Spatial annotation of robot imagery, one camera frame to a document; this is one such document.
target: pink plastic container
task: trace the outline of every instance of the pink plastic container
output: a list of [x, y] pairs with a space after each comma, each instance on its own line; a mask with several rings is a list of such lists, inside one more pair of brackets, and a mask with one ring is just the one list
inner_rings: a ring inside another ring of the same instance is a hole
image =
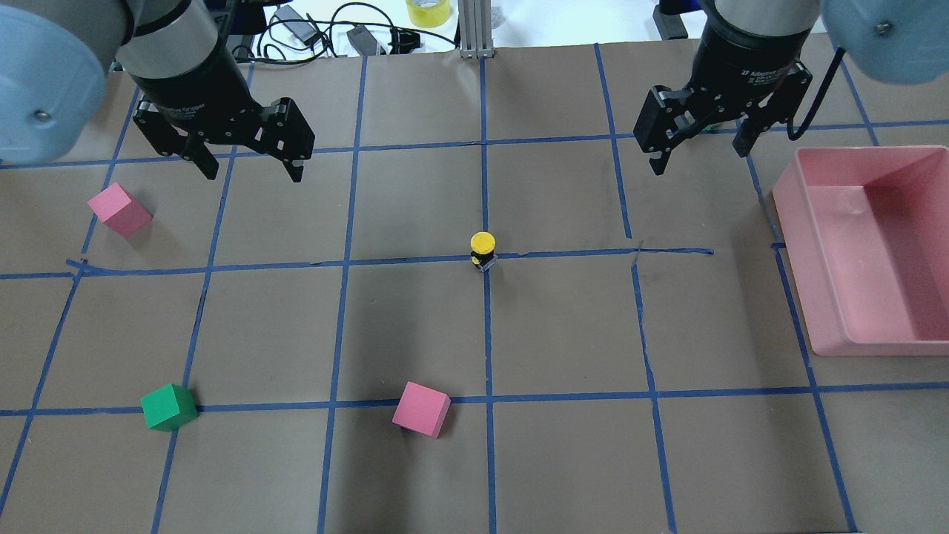
[[815, 353], [949, 355], [949, 148], [799, 148], [774, 202]]

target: metal bracket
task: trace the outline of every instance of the metal bracket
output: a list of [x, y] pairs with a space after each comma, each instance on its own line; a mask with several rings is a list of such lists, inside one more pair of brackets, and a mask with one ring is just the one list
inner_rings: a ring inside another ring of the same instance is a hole
[[461, 57], [494, 57], [491, 36], [491, 0], [458, 0]]

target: green block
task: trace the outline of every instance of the green block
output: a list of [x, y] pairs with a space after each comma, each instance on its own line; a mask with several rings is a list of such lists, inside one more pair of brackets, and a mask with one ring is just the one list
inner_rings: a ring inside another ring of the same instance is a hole
[[143, 396], [141, 410], [145, 413], [145, 425], [162, 432], [170, 432], [197, 418], [191, 392], [175, 384]]

